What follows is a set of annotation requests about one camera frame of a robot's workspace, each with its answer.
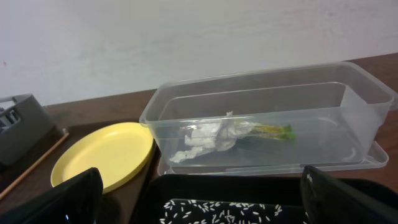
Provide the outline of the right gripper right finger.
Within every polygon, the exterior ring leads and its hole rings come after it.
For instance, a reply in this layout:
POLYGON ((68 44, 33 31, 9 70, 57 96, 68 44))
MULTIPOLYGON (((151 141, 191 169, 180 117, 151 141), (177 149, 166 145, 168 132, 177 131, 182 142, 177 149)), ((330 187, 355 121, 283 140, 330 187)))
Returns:
POLYGON ((306 166, 300 179, 310 223, 397 224, 397 193, 363 179, 337 179, 306 166))

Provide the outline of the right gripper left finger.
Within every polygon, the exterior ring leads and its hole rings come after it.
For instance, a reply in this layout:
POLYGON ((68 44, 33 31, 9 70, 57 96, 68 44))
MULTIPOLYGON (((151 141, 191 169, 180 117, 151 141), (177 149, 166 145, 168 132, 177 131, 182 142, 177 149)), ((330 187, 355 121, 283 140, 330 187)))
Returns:
POLYGON ((2 214, 1 224, 94 224, 102 194, 103 181, 100 172, 92 167, 2 214))

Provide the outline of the wooden chopstick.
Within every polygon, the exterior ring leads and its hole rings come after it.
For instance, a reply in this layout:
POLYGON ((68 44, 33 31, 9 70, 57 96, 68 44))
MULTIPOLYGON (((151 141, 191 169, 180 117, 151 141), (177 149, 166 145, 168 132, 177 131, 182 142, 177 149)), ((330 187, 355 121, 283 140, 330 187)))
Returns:
POLYGON ((70 133, 65 133, 48 151, 37 159, 28 169, 26 169, 15 181, 1 192, 1 200, 11 193, 41 162, 43 162, 54 150, 56 150, 69 137, 70 133))

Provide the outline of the green snack wrapper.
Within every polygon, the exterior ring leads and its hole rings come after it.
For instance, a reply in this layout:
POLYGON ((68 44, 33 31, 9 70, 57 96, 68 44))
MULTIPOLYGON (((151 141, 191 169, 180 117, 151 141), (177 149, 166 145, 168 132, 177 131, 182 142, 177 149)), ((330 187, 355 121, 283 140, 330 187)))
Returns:
POLYGON ((295 140, 296 135, 291 125, 277 126, 253 122, 235 123, 236 128, 245 136, 255 136, 278 141, 295 140))

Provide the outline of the rice grains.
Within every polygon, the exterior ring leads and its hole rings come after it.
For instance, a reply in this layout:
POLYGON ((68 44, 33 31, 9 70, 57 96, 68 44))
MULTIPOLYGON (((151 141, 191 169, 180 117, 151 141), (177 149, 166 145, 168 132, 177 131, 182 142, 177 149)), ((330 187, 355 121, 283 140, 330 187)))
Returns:
POLYGON ((160 224, 309 224, 302 207, 247 202, 172 199, 162 206, 160 224))

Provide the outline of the white tissue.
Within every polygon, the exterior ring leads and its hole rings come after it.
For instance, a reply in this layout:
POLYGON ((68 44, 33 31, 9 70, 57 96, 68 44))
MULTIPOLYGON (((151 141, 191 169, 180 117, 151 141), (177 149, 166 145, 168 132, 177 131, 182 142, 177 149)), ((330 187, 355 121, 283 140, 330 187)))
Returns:
POLYGON ((211 152, 222 152, 231 149, 238 139, 254 131, 259 123, 230 119, 233 111, 214 123, 193 124, 181 127, 179 132, 184 136, 186 150, 178 150, 169 159, 173 163, 194 159, 211 152))

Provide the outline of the grey dishwasher rack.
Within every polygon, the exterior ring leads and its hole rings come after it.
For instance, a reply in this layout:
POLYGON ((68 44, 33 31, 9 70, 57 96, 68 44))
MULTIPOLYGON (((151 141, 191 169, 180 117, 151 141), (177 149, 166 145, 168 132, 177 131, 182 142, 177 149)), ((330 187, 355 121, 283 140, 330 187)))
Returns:
POLYGON ((10 166, 44 137, 55 123, 34 95, 2 97, 1 165, 10 166))

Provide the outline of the black waste tray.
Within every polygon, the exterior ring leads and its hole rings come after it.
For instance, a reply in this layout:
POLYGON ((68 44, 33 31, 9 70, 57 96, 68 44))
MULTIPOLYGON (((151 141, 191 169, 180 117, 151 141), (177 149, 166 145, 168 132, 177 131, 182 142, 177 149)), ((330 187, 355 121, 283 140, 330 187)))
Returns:
POLYGON ((172 199, 279 204, 305 210, 301 177, 165 175, 150 184, 132 221, 157 223, 162 206, 172 199))

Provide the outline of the yellow plate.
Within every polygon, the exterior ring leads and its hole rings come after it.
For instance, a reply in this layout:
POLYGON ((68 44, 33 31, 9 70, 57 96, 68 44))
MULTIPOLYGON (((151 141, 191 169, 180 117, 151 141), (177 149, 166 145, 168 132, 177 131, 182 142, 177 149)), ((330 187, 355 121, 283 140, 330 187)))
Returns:
POLYGON ((55 163, 52 186, 97 168, 106 194, 135 177, 147 164, 154 139, 149 128, 124 122, 98 129, 70 146, 55 163))

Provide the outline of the clear plastic bin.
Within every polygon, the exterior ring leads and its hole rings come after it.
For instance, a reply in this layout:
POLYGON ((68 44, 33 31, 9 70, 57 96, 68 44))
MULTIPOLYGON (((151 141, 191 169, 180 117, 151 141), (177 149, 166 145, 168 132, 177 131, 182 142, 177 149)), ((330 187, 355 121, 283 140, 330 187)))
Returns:
POLYGON ((157 89, 139 121, 172 167, 342 164, 365 158, 396 108, 396 91, 359 66, 340 62, 169 83, 157 89), (229 111, 230 119, 291 125, 296 139, 246 136, 227 151, 169 161, 188 149, 181 127, 214 123, 229 111))

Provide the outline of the clear plastic bin lid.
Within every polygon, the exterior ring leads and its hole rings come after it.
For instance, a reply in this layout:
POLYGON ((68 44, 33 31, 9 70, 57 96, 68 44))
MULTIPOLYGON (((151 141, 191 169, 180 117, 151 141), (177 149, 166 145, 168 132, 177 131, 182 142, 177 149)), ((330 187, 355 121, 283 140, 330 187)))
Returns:
MULTIPOLYGON (((385 167, 389 161, 386 151, 374 141, 368 154, 360 162, 347 164, 312 164, 312 166, 322 171, 340 171, 340 170, 360 170, 360 169, 378 169, 385 167)), ((157 166, 158 175, 166 174, 188 174, 188 175, 233 175, 233 176, 258 176, 258 175, 282 175, 298 174, 303 172, 304 164, 292 164, 281 166, 249 166, 249 167, 172 167, 167 165, 160 158, 157 166)))

